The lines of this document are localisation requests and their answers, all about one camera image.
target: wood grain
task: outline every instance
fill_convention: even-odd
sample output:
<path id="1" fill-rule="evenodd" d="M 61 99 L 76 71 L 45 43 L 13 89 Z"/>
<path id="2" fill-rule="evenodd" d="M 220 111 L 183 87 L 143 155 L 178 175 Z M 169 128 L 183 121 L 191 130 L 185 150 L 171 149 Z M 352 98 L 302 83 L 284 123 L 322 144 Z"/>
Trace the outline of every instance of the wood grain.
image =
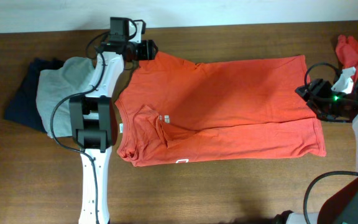
<path id="1" fill-rule="evenodd" d="M 81 160 L 46 135 L 2 119 L 7 102 L 34 57 L 85 56 L 101 30 L 0 34 L 0 223 L 78 223 Z M 335 65 L 339 34 L 358 40 L 358 22 L 264 24 L 148 29 L 159 49 L 193 62 L 306 55 Z M 312 78 L 331 80 L 326 69 Z M 328 155 L 299 159 L 211 161 L 135 168 L 113 154 L 108 202 L 112 223 L 218 223 L 301 212 L 312 179 L 331 170 L 354 170 L 351 125 L 323 123 Z M 71 144 L 71 139 L 64 139 Z M 351 179 L 333 177 L 313 190 L 310 211 Z"/>

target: folded clothing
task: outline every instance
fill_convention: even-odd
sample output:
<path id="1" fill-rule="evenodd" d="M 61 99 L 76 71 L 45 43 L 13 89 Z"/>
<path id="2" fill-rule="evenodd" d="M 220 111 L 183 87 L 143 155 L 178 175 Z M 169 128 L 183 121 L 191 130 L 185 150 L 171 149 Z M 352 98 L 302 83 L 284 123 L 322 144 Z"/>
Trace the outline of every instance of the folded clothing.
<path id="1" fill-rule="evenodd" d="M 90 83 L 93 71 L 92 61 L 82 57 L 69 58 L 59 70 L 41 71 L 37 90 L 37 109 L 49 137 L 52 138 L 50 116 L 54 107 L 64 97 L 84 91 Z M 53 130 L 56 137 L 72 135 L 68 100 L 57 109 Z"/>
<path id="2" fill-rule="evenodd" d="M 34 61 L 30 63 L 27 69 L 27 75 L 16 91 L 14 98 L 5 109 L 4 119 L 23 124 L 45 133 L 46 131 L 42 125 L 42 120 L 35 102 L 40 72 L 45 69 L 59 69 L 63 64 L 64 62 L 57 59 L 53 59 L 51 62 L 39 58 L 34 59 Z"/>
<path id="3" fill-rule="evenodd" d="M 356 68 L 356 73 L 352 76 L 355 82 L 358 79 L 358 41 L 352 36 L 340 35 L 335 52 L 343 68 Z"/>
<path id="4" fill-rule="evenodd" d="M 305 56 L 194 64 L 141 61 L 116 106 L 117 153 L 134 166 L 325 156 L 321 123 L 295 93 Z"/>

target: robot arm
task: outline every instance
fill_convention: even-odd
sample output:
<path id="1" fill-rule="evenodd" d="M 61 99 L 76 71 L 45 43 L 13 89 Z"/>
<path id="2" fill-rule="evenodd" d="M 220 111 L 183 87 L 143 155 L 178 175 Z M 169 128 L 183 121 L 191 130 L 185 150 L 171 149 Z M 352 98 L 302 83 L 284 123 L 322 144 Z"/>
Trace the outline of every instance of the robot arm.
<path id="1" fill-rule="evenodd" d="M 94 91 L 70 98 L 73 139 L 89 157 L 83 163 L 83 202 L 79 224 L 109 223 L 107 203 L 108 166 L 117 126 L 111 96 L 125 62 L 153 60 L 158 52 L 152 40 L 141 40 L 144 21 L 112 17 L 109 40 L 97 49 L 97 64 L 85 90 Z"/>
<path id="2" fill-rule="evenodd" d="M 336 68 L 326 63 L 318 65 L 327 65 L 339 73 Z M 353 130 L 356 135 L 356 171 L 358 172 L 358 80 L 351 93 L 332 91 L 332 86 L 328 81 L 317 79 L 311 83 L 306 83 L 306 76 L 310 70 L 317 65 L 313 65 L 305 75 L 305 85 L 296 89 L 306 104 L 314 111 L 317 117 L 323 121 L 352 123 Z M 349 172 L 332 172 L 319 176 L 308 188 L 319 180 L 329 175 L 349 175 Z M 306 193 L 305 201 L 307 202 L 308 193 Z M 309 215 L 311 223 L 358 223 L 358 178 L 344 187 L 329 200 L 321 208 L 320 212 Z M 300 214 L 291 214 L 288 217 L 287 224 L 304 223 L 300 221 Z"/>

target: folded gray t-shirt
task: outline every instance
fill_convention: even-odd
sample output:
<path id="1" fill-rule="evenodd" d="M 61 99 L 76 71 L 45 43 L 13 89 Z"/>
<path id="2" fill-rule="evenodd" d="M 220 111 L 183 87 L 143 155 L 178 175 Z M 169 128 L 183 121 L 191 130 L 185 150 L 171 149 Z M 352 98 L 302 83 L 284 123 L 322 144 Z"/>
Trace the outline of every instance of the folded gray t-shirt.
<path id="1" fill-rule="evenodd" d="M 94 67 L 88 58 L 73 57 L 68 59 L 59 70 L 42 70 L 37 90 L 37 109 L 48 136 L 50 116 L 56 104 L 64 97 L 86 90 Z M 71 136 L 70 111 L 66 100 L 55 113 L 53 130 L 56 137 Z"/>

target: cable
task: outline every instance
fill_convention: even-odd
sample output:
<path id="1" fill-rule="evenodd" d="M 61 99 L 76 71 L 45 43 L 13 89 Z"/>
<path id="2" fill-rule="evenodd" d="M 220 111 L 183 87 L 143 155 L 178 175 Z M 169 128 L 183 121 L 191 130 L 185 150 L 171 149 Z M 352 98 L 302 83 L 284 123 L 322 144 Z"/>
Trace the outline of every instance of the cable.
<path id="1" fill-rule="evenodd" d="M 352 176 L 357 176 L 358 177 L 358 172 L 353 172 L 353 171 L 332 171 L 332 172 L 327 172 L 325 174 L 321 174 L 320 176 L 316 177 L 310 183 L 309 187 L 307 188 L 306 193 L 305 193 L 305 197 L 303 199 L 303 216 L 305 217 L 306 224 L 311 224 L 310 220 L 309 220 L 309 216 L 308 216 L 308 199 L 309 199 L 309 194 L 311 192 L 311 189 L 321 179 L 323 179 L 325 177 L 332 176 L 332 175 L 352 175 Z"/>
<path id="2" fill-rule="evenodd" d="M 92 59 L 92 60 L 96 59 L 96 57 L 97 57 L 98 55 L 96 54 L 95 57 L 90 57 L 89 52 L 88 52 L 88 49 L 89 49 L 90 45 L 91 45 L 97 38 L 99 38 L 99 37 L 101 37 L 101 36 L 104 36 L 104 37 L 102 38 L 102 41 L 105 41 L 106 38 L 107 38 L 107 36 L 109 35 L 109 33 L 110 33 L 110 31 L 103 32 L 103 33 L 97 35 L 96 37 L 93 37 L 93 39 L 92 39 L 91 41 L 89 41 L 89 43 L 88 43 L 88 44 L 86 45 L 86 47 L 85 47 L 85 55 L 86 55 L 87 58 Z"/>
<path id="3" fill-rule="evenodd" d="M 350 100 L 350 99 L 344 99 L 344 98 L 338 98 L 337 100 L 334 100 L 332 98 L 322 98 L 322 97 L 319 97 L 319 96 L 316 96 L 314 93 L 312 93 L 309 89 L 309 83 L 308 83 L 308 75 L 310 73 L 310 71 L 312 71 L 312 69 L 314 69 L 315 67 L 318 67 L 318 66 L 328 66 L 330 68 L 332 68 L 334 71 L 335 71 L 335 74 L 339 74 L 340 71 L 339 69 L 337 69 L 334 65 L 331 65 L 330 63 L 326 63 L 326 62 L 321 62 L 321 63 L 316 63 L 314 65 L 312 65 L 305 73 L 305 79 L 304 79 L 304 83 L 305 83 L 305 87 L 306 87 L 306 90 L 307 92 L 310 94 L 310 97 L 320 101 L 320 102 L 327 102 L 327 103 L 333 103 L 335 101 L 345 101 L 345 102 L 349 102 L 349 103 L 353 103 L 353 104 L 356 104 L 358 105 L 358 101 L 356 100 Z"/>
<path id="4" fill-rule="evenodd" d="M 101 58 L 102 58 L 102 72 L 101 72 L 101 74 L 100 74 L 100 78 L 99 78 L 98 82 L 96 83 L 96 85 L 93 86 L 92 89 L 90 89 L 90 90 L 88 90 L 88 91 L 85 91 L 85 92 L 83 92 L 83 93 L 75 93 L 75 94 L 72 94 L 72 95 L 70 95 L 70 96 L 64 97 L 62 100 L 60 100 L 60 101 L 56 104 L 56 106 L 54 107 L 54 109 L 53 109 L 53 111 L 52 111 L 52 114 L 51 114 L 51 116 L 50 116 L 50 132 L 51 132 L 51 134 L 52 134 L 53 140 L 55 140 L 55 142 L 56 142 L 59 146 L 63 147 L 64 149 L 68 149 L 68 150 L 73 151 L 73 152 L 78 152 L 78 153 L 80 153 L 80 154 L 86 156 L 86 157 L 91 161 L 92 170 L 93 170 L 93 178 L 94 178 L 95 197 L 96 197 L 96 198 L 95 198 L 96 224 L 99 224 L 99 217 L 98 217 L 98 199 L 99 199 L 99 195 L 98 195 L 98 194 L 99 194 L 99 192 L 98 192 L 98 180 L 97 180 L 97 178 L 96 178 L 96 168 L 95 168 L 95 165 L 94 165 L 94 159 L 93 159 L 90 155 L 88 155 L 87 153 L 85 153 L 85 152 L 83 152 L 83 151 L 81 151 L 81 150 L 79 150 L 79 149 L 75 149 L 75 148 L 72 148 L 72 147 L 69 147 L 69 146 L 66 146 L 66 145 L 62 144 L 62 143 L 56 138 L 55 131 L 53 130 L 53 119 L 54 119 L 54 117 L 55 117 L 56 111 L 57 111 L 57 109 L 59 108 L 59 106 L 62 105 L 64 102 L 66 102 L 66 100 L 69 100 L 70 98 L 73 98 L 73 97 L 75 97 L 75 96 L 86 95 L 86 94 L 88 94 L 88 93 L 91 93 L 91 92 L 95 91 L 95 90 L 99 87 L 99 85 L 100 85 L 100 83 L 101 83 L 101 81 L 102 81 L 102 79 L 103 79 L 104 71 L 105 71 L 105 69 L 106 69 L 106 64 L 105 64 L 105 61 L 104 61 L 103 53 L 102 53 L 102 52 L 98 52 L 98 53 L 100 54 L 100 56 L 101 56 Z"/>
<path id="5" fill-rule="evenodd" d="M 132 80 L 132 76 L 133 76 L 135 70 L 139 67 L 139 62 L 133 62 L 133 61 L 132 61 L 132 63 L 133 63 L 133 66 L 132 66 L 131 72 L 129 73 L 128 81 L 126 82 L 126 84 L 124 85 L 124 87 L 121 89 L 121 91 L 117 94 L 117 98 L 116 98 L 116 99 L 118 99 L 119 96 L 121 95 L 121 93 L 129 86 L 129 84 L 130 84 L 130 82 L 131 82 L 131 80 Z"/>
<path id="6" fill-rule="evenodd" d="M 306 91 L 310 94 L 311 98 L 314 98 L 320 102 L 327 102 L 327 103 L 334 103 L 335 101 L 343 101 L 343 102 L 348 102 L 348 103 L 352 103 L 355 106 L 358 106 L 358 101 L 357 100 L 350 100 L 350 99 L 345 99 L 345 98 L 338 98 L 336 100 L 334 100 L 333 98 L 322 98 L 319 96 L 316 96 L 314 93 L 312 93 L 309 89 L 309 83 L 308 83 L 308 75 L 310 73 L 310 71 L 312 71 L 312 69 L 314 69 L 315 67 L 318 66 L 328 66 L 330 68 L 332 68 L 335 71 L 335 74 L 338 75 L 339 74 L 339 69 L 337 69 L 334 65 L 331 65 L 330 63 L 326 63 L 326 62 L 321 62 L 321 63 L 316 63 L 314 65 L 312 65 L 305 73 L 305 79 L 304 79 L 304 83 L 305 83 L 305 88 Z M 329 122 L 336 122 L 336 123 L 351 123 L 352 121 L 350 120 L 336 120 L 336 119 L 324 119 L 325 121 L 329 121 Z"/>

